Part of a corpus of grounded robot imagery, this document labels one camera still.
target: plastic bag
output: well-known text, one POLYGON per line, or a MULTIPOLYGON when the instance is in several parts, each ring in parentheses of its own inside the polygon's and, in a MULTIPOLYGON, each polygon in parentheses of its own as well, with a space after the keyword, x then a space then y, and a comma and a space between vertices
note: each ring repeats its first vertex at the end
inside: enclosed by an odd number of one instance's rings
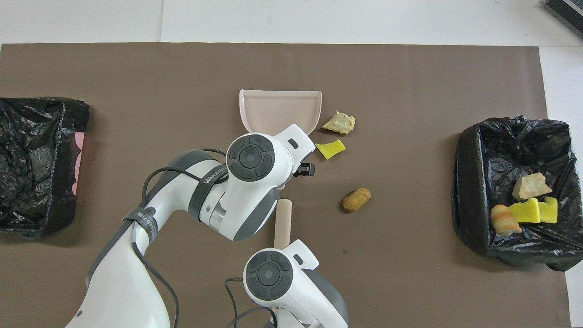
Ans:
POLYGON ((84 102, 0 98, 0 231, 39 238, 75 215, 84 102))
POLYGON ((583 259, 583 217, 569 126, 519 116, 466 129, 457 146, 452 210, 455 232, 477 254, 517 266, 545 263, 557 271, 577 264, 583 259), (490 210, 516 203, 515 182, 536 172, 553 189, 546 196, 559 201, 558 222, 520 224, 523 233, 496 234, 490 210))

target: sponge piece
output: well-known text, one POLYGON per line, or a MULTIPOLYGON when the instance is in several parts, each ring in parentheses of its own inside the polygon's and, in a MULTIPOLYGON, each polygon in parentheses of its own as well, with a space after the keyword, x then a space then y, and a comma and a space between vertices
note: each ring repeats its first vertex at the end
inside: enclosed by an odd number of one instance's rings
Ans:
POLYGON ((324 155, 326 159, 330 159, 332 156, 346 149, 346 147, 344 147, 344 144, 342 143, 342 141, 340 141, 340 139, 329 144, 323 145, 316 144, 316 147, 318 148, 318 150, 320 150, 320 152, 322 153, 322 155, 324 155))
POLYGON ((517 222, 540 223, 539 202, 536 198, 510 205, 508 209, 517 222))
POLYGON ((540 221, 545 223, 557 223, 559 205, 556 198, 545 197, 544 203, 539 203, 540 221))

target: dustpan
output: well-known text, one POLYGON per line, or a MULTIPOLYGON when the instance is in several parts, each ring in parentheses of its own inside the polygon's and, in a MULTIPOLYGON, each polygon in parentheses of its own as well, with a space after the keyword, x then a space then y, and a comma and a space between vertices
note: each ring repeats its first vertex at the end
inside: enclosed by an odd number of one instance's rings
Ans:
POLYGON ((318 125, 321 109, 320 91, 239 92, 241 120, 249 132, 276 135, 295 123, 310 134, 318 125))

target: black cable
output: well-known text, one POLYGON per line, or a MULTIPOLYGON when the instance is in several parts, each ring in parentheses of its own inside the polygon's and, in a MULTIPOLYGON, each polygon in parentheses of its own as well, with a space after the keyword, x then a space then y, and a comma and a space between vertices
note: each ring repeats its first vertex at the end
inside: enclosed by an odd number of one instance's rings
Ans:
POLYGON ((202 150, 204 150, 205 152, 216 152, 216 153, 219 153, 225 157, 227 156, 227 154, 224 151, 220 151, 220 150, 214 149, 214 148, 202 148, 202 150))
POLYGON ((266 308, 264 306, 258 306, 256 308, 252 308, 250 310, 247 310, 247 311, 241 313, 241 315, 235 317, 235 319, 233 319, 233 320, 231 320, 231 322, 229 322, 229 324, 227 325, 227 328, 232 326, 235 322, 241 320, 244 316, 248 315, 249 313, 259 311, 259 310, 269 311, 269 313, 271 313, 271 318, 273 318, 273 326, 274 327, 278 326, 278 319, 275 317, 275 313, 270 308, 266 308))
POLYGON ((160 275, 158 273, 158 271, 156 271, 156 269, 154 269, 154 267, 150 263, 148 263, 148 261, 146 261, 146 259, 144 259, 144 256, 141 254, 140 250, 138 249, 138 245, 135 242, 132 243, 132 248, 133 248, 136 256, 140 259, 140 262, 142 262, 142 264, 146 267, 146 269, 148 269, 158 280, 160 280, 160 282, 162 284, 164 284, 164 286, 168 289, 168 291, 170 291, 170 294, 172 294, 172 298, 174 299, 174 308, 175 308, 174 324, 172 325, 172 327, 177 328, 177 326, 178 326, 178 314, 180 312, 180 307, 178 305, 178 297, 176 296, 176 293, 174 292, 174 290, 172 289, 170 284, 162 277, 162 275, 160 275))
POLYGON ((181 169, 177 169, 177 168, 161 168, 161 169, 157 169, 154 172, 152 172, 152 174, 150 176, 147 177, 146 181, 144 181, 144 186, 142 188, 142 202, 140 203, 141 207, 146 206, 147 204, 147 186, 148 184, 150 184, 150 180, 155 177, 158 173, 160 172, 165 172, 165 171, 172 171, 172 172, 178 172, 178 173, 182 173, 190 178, 193 178, 196 181, 201 181, 201 178, 199 178, 196 175, 193 175, 190 172, 187 172, 185 170, 181 170, 181 169))
POLYGON ((231 303, 233 303, 233 311, 235 312, 235 317, 237 317, 237 304, 235 304, 235 298, 233 297, 233 294, 231 293, 231 290, 229 289, 229 282, 230 281, 243 281, 243 278, 229 278, 229 279, 224 281, 224 287, 225 287, 225 289, 227 289, 227 293, 229 293, 229 297, 231 298, 231 303))
MULTIPOLYGON (((218 149, 214 149, 214 148, 202 148, 202 150, 204 150, 205 152, 216 152, 216 153, 219 153, 225 157, 227 156, 227 154, 225 152, 220 151, 218 149)), ((182 174, 184 174, 184 175, 186 175, 186 176, 188 176, 196 181, 201 181, 201 178, 199 178, 196 175, 193 175, 192 173, 190 173, 186 170, 181 170, 181 169, 171 168, 171 167, 157 169, 154 172, 152 172, 152 174, 150 176, 147 177, 146 181, 144 181, 144 186, 142 188, 142 202, 140 203, 141 207, 144 207, 147 204, 147 199, 146 199, 147 198, 147 187, 150 184, 150 180, 152 180, 152 178, 154 178, 158 173, 168 172, 168 171, 182 173, 182 174)), ((216 183, 217 184, 223 183, 223 182, 227 181, 227 179, 229 179, 229 176, 222 177, 216 183)))

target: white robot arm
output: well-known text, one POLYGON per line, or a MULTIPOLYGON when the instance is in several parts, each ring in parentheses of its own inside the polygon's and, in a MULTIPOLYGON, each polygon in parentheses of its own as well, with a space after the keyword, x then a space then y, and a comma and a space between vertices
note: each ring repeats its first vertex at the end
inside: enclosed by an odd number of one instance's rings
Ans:
POLYGON ((237 138, 227 151, 226 166, 204 150, 178 155, 93 262, 85 299, 66 328, 170 327, 162 298, 132 243, 144 254, 176 210, 231 240, 252 237, 273 212, 278 188, 314 149, 293 124, 273 137, 252 133, 237 138))
MULTIPOLYGON (((318 265, 314 254, 301 240, 283 250, 262 249, 245 265, 245 291, 255 303, 275 308, 279 327, 347 328, 344 299, 314 271, 318 265)), ((264 326, 272 327, 271 322, 264 326)))

